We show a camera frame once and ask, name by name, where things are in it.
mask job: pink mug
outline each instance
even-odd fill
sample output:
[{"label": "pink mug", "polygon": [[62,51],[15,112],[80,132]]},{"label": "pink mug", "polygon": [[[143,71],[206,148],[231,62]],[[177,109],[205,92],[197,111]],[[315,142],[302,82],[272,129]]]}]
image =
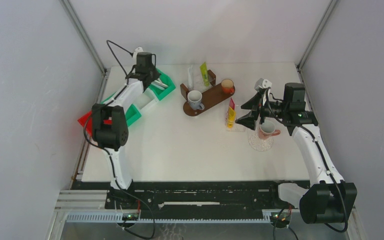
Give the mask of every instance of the pink mug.
[{"label": "pink mug", "polygon": [[266,140],[272,136],[277,136],[281,134],[279,129],[276,129],[275,124],[272,121],[265,120],[262,124],[258,126],[258,138]]}]

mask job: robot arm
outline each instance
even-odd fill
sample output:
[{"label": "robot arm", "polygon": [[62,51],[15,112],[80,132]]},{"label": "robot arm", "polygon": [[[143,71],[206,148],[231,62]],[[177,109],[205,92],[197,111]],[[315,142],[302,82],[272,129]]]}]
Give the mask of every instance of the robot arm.
[{"label": "robot arm", "polygon": [[305,88],[301,83],[287,83],[283,100],[268,101],[272,83],[260,79],[255,85],[257,94],[241,108],[251,110],[236,123],[255,130],[266,117],[276,118],[284,124],[301,151],[310,178],[310,189],[295,183],[278,185],[279,199],[299,208],[307,224],[343,223],[348,221],[357,189],[354,183],[344,181],[337,171],[321,138],[319,123],[313,112],[306,111]]},{"label": "robot arm", "polygon": [[103,104],[92,107],[92,138],[105,153],[113,175],[110,185],[114,189],[128,189],[133,181],[125,154],[129,137],[125,114],[135,99],[161,75],[152,63],[153,55],[137,48],[133,55],[136,64],[126,76],[126,85]]}]

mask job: mug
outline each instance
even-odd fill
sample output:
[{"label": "mug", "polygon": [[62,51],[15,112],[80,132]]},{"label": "mug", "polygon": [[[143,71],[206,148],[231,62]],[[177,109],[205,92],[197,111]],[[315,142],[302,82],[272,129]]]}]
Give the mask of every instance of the mug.
[{"label": "mug", "polygon": [[258,138],[262,140],[267,140],[271,136],[277,136],[281,134],[279,129],[276,129],[275,124],[272,121],[265,120],[258,127]]},{"label": "mug", "polygon": [[233,81],[230,79],[224,79],[221,81],[221,90],[225,94],[233,94],[235,92]]},{"label": "mug", "polygon": [[187,102],[193,110],[204,110],[204,105],[201,103],[203,94],[198,90],[192,90],[187,94]]}]

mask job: cable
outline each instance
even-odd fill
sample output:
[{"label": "cable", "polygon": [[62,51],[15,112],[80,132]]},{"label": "cable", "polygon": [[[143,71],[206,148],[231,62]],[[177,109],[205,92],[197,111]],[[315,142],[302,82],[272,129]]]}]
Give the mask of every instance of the cable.
[{"label": "cable", "polygon": [[155,228],[156,228],[156,226],[155,226],[155,217],[154,217],[154,213],[152,212],[150,206],[149,206],[146,202],[144,202],[142,199],[138,198],[137,196],[134,196],[134,195],[128,193],[126,190],[124,190],[124,189],[119,185],[119,182],[117,181],[117,178],[116,178],[116,171],[114,170],[113,159],[111,158],[111,155],[110,155],[110,153],[108,152],[108,150],[106,150],[106,149],[104,149],[104,150],[108,153],[109,161],[111,162],[112,176],[115,178],[115,184],[117,185],[117,187],[120,189],[120,191],[122,191],[122,192],[125,193],[126,195],[128,195],[128,196],[130,196],[130,197],[132,197],[132,198],[134,198],[134,199],[136,199],[136,200],[142,202],[142,203],[149,209],[149,212],[151,213],[151,216],[152,216],[152,235],[151,235],[151,236],[141,236],[141,235],[139,235],[139,234],[137,234],[137,233],[135,233],[135,232],[130,231],[129,229],[127,229],[127,228],[125,228],[125,227],[123,227],[123,230],[126,231],[126,232],[128,232],[129,234],[131,234],[131,235],[133,235],[133,236],[136,236],[136,237],[140,238],[140,239],[145,239],[145,240],[153,239],[154,236],[155,236]]},{"label": "cable", "polygon": [[116,54],[114,53],[113,49],[112,49],[111,46],[110,46],[110,43],[116,45],[117,47],[119,47],[119,48],[121,48],[121,49],[123,49],[124,51],[126,51],[127,53],[129,53],[130,56],[132,56],[132,57],[133,57],[133,53],[132,53],[131,51],[128,51],[128,50],[125,49],[124,47],[118,45],[117,43],[111,41],[111,40],[107,40],[107,41],[106,41],[106,45],[108,46],[108,48],[109,48],[109,50],[111,51],[112,55],[114,56],[115,60],[117,60],[118,65],[120,65],[121,69],[123,69],[124,74],[127,76],[127,72],[126,72],[125,68],[123,67],[123,65],[122,65],[122,63],[119,61],[119,59],[117,58]]},{"label": "cable", "polygon": [[[270,110],[270,113],[273,115],[274,119],[276,119],[279,123],[283,124],[284,126],[286,127],[297,127],[297,128],[302,128],[304,129],[308,134],[310,134],[310,136],[312,137],[313,139],[313,142],[315,143],[315,145],[317,146],[318,148],[318,151],[321,155],[321,159],[323,161],[323,164],[324,164],[324,167],[326,168],[327,171],[330,172],[330,169],[329,169],[329,166],[328,166],[328,163],[326,162],[326,159],[325,159],[325,155],[323,155],[323,151],[322,151],[322,148],[320,147],[319,145],[319,142],[316,141],[316,137],[314,136],[314,134],[308,130],[306,127],[300,125],[300,124],[291,124],[291,123],[287,123],[287,122],[283,122],[281,121],[278,116],[273,112],[272,110],[272,107],[270,106],[270,102],[269,102],[269,95],[268,95],[268,92],[269,92],[269,89],[271,89],[271,87],[268,87],[266,90],[265,90],[265,101],[267,102],[267,105],[268,105],[268,109]],[[342,197],[342,193],[341,193],[341,190],[339,189],[339,186],[333,176],[332,173],[329,173],[329,177],[330,179],[332,179],[332,182],[333,184],[335,185],[336,187],[336,190],[338,191],[339,193],[339,198],[340,198],[340,202],[342,204],[342,209],[343,209],[343,216],[344,216],[344,226],[343,226],[343,229],[342,230],[339,230],[339,229],[336,229],[334,228],[333,226],[331,226],[329,223],[325,223],[326,226],[328,226],[330,229],[332,229],[333,231],[335,232],[338,232],[338,233],[345,233],[348,229],[348,215],[347,215],[347,210],[345,208],[345,202],[344,202],[344,199]]]},{"label": "cable", "polygon": [[293,233],[293,235],[295,236],[296,240],[299,240],[297,234],[295,233],[295,231],[290,226],[287,226],[287,228]]},{"label": "cable", "polygon": [[277,214],[276,221],[274,222],[274,226],[273,226],[273,240],[276,240],[276,225],[278,224],[279,217],[281,216],[281,214],[282,214],[282,212],[284,210],[285,210],[284,208],[282,208],[282,210],[280,210],[280,212]]},{"label": "cable", "polygon": [[283,99],[280,99],[280,98],[275,98],[275,96],[273,95],[273,93],[270,92],[270,96],[273,100],[276,100],[276,101],[279,101],[279,102],[283,102]]},{"label": "cable", "polygon": [[[126,88],[127,88],[127,85],[125,85],[125,86],[123,87],[123,89],[121,89],[121,91],[120,91],[119,93],[117,93],[117,95],[114,97],[114,99],[117,99],[117,98],[118,98],[118,97],[125,91]],[[101,108],[99,108],[99,109],[93,111],[93,112],[90,114],[90,116],[87,118],[87,120],[86,120],[86,122],[85,122],[85,124],[84,124],[84,126],[83,126],[83,136],[84,136],[84,138],[86,139],[86,142],[88,142],[90,145],[92,145],[92,146],[94,146],[94,147],[96,147],[96,148],[102,149],[102,150],[104,150],[104,151],[108,154],[109,161],[111,162],[111,167],[112,167],[112,176],[115,178],[115,184],[116,184],[117,187],[120,189],[120,191],[122,191],[122,192],[125,193],[126,195],[128,195],[128,196],[130,196],[130,197],[132,197],[132,198],[134,198],[134,199],[136,199],[136,200],[142,202],[142,203],[149,209],[149,211],[150,211],[150,213],[151,213],[151,216],[152,216],[152,235],[151,235],[150,237],[147,237],[147,236],[141,236],[141,235],[139,235],[139,234],[137,234],[137,233],[135,233],[135,232],[130,231],[129,229],[127,229],[127,228],[125,228],[125,227],[123,228],[123,230],[126,231],[126,232],[128,232],[129,234],[131,234],[131,235],[133,235],[133,236],[138,237],[138,238],[145,239],[145,240],[150,240],[150,239],[153,239],[153,238],[154,238],[154,236],[155,236],[155,229],[156,229],[154,213],[152,212],[150,206],[149,206],[146,202],[144,202],[143,200],[141,200],[140,198],[138,198],[138,197],[136,197],[136,196],[134,196],[134,195],[128,193],[127,191],[125,191],[125,190],[119,185],[119,182],[117,181],[117,178],[116,178],[116,171],[115,171],[115,169],[114,169],[113,158],[111,157],[110,152],[109,152],[107,149],[105,149],[105,148],[103,148],[103,147],[99,147],[98,145],[92,143],[91,140],[88,138],[88,136],[87,136],[87,134],[86,134],[86,126],[88,125],[88,122],[89,122],[89,120],[92,118],[92,116],[93,116],[94,114],[96,114],[97,112],[99,112],[101,109],[103,109],[103,108],[107,107],[108,105],[112,104],[113,102],[114,102],[114,100],[109,101],[109,102],[106,103],[103,107],[101,107]]]}]

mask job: white tabletop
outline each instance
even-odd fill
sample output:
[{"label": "white tabletop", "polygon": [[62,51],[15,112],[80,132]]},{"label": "white tabletop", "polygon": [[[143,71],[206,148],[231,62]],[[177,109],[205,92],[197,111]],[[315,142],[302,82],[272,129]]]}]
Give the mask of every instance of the white tabletop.
[{"label": "white tabletop", "polygon": [[[300,82],[293,62],[208,64],[217,83],[229,78],[236,92],[233,100],[243,104],[256,93],[259,78],[270,80],[272,93],[283,98],[286,83]],[[262,181],[308,180],[309,175],[297,145],[286,127],[274,137],[265,152],[252,149],[247,132],[226,131],[229,100],[195,116],[183,112],[185,99],[179,85],[188,77],[188,65],[159,65],[174,81],[176,89],[143,113],[129,127],[126,155],[134,181]],[[104,98],[119,89],[124,78],[113,67]],[[90,147],[82,176],[83,182],[109,182],[111,172],[102,150]]]}]

